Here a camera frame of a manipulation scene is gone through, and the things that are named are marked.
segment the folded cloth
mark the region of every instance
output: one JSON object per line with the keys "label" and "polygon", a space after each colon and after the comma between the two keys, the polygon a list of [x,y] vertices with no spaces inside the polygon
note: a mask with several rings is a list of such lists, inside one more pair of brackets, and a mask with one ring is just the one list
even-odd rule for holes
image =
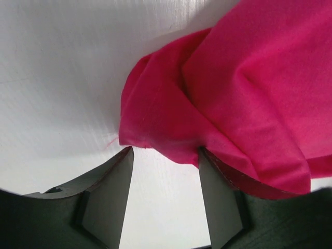
{"label": "folded cloth", "polygon": [[310,192],[332,175],[332,1],[242,0],[142,58],[119,139],[196,166],[204,146],[264,184]]}

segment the cloth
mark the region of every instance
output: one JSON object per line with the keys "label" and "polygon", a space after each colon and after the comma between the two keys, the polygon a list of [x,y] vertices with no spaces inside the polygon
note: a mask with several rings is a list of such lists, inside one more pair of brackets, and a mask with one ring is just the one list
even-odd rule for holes
{"label": "cloth", "polygon": [[264,184],[310,192],[332,175],[331,31],[330,0],[240,1],[137,63],[120,143],[196,166],[204,146]]}

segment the pink fabric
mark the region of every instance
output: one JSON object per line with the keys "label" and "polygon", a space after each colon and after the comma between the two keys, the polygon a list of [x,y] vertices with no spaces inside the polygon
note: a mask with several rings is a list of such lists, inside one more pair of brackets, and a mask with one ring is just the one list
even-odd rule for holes
{"label": "pink fabric", "polygon": [[310,192],[311,177],[332,175],[332,1],[243,0],[142,58],[119,139],[194,165],[205,146],[262,183]]}

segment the white surface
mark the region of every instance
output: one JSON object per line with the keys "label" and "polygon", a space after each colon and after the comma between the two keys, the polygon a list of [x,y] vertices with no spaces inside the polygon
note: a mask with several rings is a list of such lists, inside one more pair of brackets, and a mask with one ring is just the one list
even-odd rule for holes
{"label": "white surface", "polygon": [[[0,187],[43,192],[118,152],[107,144],[137,60],[236,2],[0,0]],[[135,150],[120,248],[209,244],[201,195],[193,166]]]}

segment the robotic claw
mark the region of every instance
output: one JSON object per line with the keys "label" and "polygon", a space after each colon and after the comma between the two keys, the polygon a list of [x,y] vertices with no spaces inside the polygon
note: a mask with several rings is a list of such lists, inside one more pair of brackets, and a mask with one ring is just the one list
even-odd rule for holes
{"label": "robotic claw", "polygon": [[[133,149],[125,148],[45,193],[19,196],[0,190],[1,248],[118,249],[133,159]],[[200,249],[331,248],[332,188],[286,196],[204,148],[199,173],[211,238],[211,245]],[[287,199],[266,200],[244,193],[230,180],[234,175],[240,176],[240,184]]]}

